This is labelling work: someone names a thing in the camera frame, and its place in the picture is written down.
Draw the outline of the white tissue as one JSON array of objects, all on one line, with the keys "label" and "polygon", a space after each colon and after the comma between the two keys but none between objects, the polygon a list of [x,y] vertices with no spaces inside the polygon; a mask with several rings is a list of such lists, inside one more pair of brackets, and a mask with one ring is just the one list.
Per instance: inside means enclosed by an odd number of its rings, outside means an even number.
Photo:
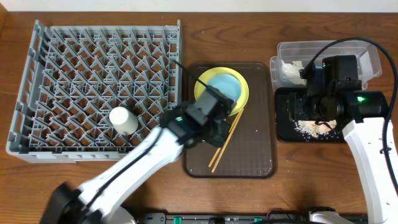
[{"label": "white tissue", "polygon": [[292,63],[285,63],[283,60],[282,72],[287,77],[287,79],[296,85],[306,85],[306,79],[301,78],[300,70],[303,70],[302,61],[293,61]]}]

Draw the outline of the rice food scraps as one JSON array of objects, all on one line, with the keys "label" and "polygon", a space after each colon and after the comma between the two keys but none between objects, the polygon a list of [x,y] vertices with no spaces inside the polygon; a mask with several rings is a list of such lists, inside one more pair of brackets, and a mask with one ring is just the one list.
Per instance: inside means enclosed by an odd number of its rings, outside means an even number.
[{"label": "rice food scraps", "polygon": [[334,129],[336,128],[336,121],[320,121],[316,123],[315,121],[296,121],[295,130],[298,131],[299,135],[303,136],[305,139],[315,138],[323,139],[327,136],[334,134]]}]

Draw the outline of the white paper cup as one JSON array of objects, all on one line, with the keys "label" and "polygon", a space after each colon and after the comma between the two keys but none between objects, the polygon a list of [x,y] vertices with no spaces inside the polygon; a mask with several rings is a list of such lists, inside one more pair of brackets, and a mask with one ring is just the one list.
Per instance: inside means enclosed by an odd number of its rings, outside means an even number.
[{"label": "white paper cup", "polygon": [[110,111],[109,120],[113,128],[122,135],[133,134],[139,125],[136,115],[122,106],[115,107]]}]

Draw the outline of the light blue bowl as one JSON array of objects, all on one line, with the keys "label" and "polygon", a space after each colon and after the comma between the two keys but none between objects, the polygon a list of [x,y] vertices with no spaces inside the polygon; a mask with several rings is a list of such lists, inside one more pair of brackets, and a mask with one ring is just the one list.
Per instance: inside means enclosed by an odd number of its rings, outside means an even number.
[{"label": "light blue bowl", "polygon": [[222,94],[233,101],[241,96],[241,84],[237,78],[227,73],[220,73],[210,78],[207,85],[218,89]]}]

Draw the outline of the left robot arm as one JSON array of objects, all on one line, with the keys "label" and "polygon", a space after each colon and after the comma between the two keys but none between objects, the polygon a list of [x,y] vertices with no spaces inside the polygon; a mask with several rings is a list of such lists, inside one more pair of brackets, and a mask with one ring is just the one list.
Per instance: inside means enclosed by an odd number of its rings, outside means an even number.
[{"label": "left robot arm", "polygon": [[50,196],[41,223],[134,223],[123,202],[150,176],[175,162],[186,148],[206,141],[220,147],[236,101],[210,86],[199,99],[168,110],[135,149],[97,177],[72,189],[66,182]]}]

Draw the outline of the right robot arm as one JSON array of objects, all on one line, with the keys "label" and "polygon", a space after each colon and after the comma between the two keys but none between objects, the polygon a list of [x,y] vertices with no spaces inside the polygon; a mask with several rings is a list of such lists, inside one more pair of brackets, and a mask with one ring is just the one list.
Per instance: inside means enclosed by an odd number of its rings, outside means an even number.
[{"label": "right robot arm", "polygon": [[356,163],[369,223],[397,223],[397,150],[381,91],[364,90],[354,55],[323,58],[300,71],[305,91],[288,94],[292,121],[328,124],[342,132]]}]

